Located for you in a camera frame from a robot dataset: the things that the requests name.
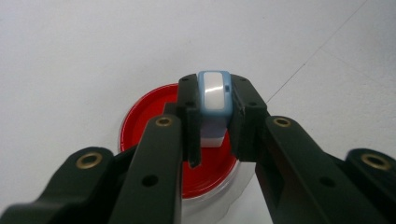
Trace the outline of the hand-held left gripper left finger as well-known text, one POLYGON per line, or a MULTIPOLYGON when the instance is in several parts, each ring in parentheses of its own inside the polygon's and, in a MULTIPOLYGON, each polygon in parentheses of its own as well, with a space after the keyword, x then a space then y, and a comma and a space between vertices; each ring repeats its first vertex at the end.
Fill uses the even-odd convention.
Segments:
POLYGON ((183 162, 201 163, 196 75, 178 82, 177 101, 150 119, 108 224, 180 224, 183 162))

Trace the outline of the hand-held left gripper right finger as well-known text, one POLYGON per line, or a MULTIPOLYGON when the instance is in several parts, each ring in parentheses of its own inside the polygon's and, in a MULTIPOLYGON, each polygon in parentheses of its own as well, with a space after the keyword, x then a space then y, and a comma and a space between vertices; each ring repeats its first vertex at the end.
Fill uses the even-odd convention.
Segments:
POLYGON ((254 162, 274 224, 389 224, 389 156, 325 153, 293 119, 271 116, 250 81, 232 76, 232 152, 254 162))

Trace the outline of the round red ink pad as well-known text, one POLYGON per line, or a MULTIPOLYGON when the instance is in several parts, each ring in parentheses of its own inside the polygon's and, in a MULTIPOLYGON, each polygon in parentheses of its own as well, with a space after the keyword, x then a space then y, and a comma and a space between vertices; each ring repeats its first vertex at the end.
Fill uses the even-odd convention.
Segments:
MULTIPOLYGON (((136 145, 150 118, 160 115, 167 103, 177 100, 177 85, 157 88, 142 96, 129 110, 120 127, 120 151, 136 145)), ((181 224, 218 224, 242 194, 254 166, 241 163, 231 152, 230 138, 220 147, 204 147, 202 163, 183 164, 181 224)))

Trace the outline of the blue and white stamp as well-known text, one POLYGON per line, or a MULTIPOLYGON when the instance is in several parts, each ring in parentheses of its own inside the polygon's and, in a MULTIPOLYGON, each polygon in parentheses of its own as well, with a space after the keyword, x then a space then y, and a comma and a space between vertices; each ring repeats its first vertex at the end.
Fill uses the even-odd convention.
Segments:
POLYGON ((227 71, 198 73, 202 115, 201 146, 220 147, 233 113, 231 74, 227 71))

